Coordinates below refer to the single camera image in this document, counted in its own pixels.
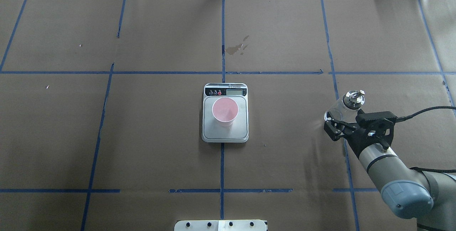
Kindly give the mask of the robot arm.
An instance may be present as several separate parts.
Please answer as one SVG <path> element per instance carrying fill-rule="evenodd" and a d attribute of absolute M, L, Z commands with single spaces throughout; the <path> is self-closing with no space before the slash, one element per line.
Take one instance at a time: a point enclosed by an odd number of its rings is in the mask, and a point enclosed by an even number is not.
<path fill-rule="evenodd" d="M 408 168 L 391 148 L 394 126 L 407 118 L 389 111 L 360 113 L 354 123 L 324 115 L 324 130 L 347 140 L 383 202 L 399 218 L 416 219 L 419 231 L 454 231 L 455 171 Z"/>

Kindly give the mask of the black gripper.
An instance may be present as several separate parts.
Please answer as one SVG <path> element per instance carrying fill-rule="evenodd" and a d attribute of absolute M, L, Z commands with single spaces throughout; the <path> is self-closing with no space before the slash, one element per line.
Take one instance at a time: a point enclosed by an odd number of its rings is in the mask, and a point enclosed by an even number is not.
<path fill-rule="evenodd" d="M 334 116 L 328 115 L 323 129 L 332 141 L 338 141 L 342 137 L 346 139 L 357 158 L 360 157 L 363 150 L 377 143 L 375 138 L 368 136 L 366 129 L 361 128 L 356 122 L 339 120 Z"/>

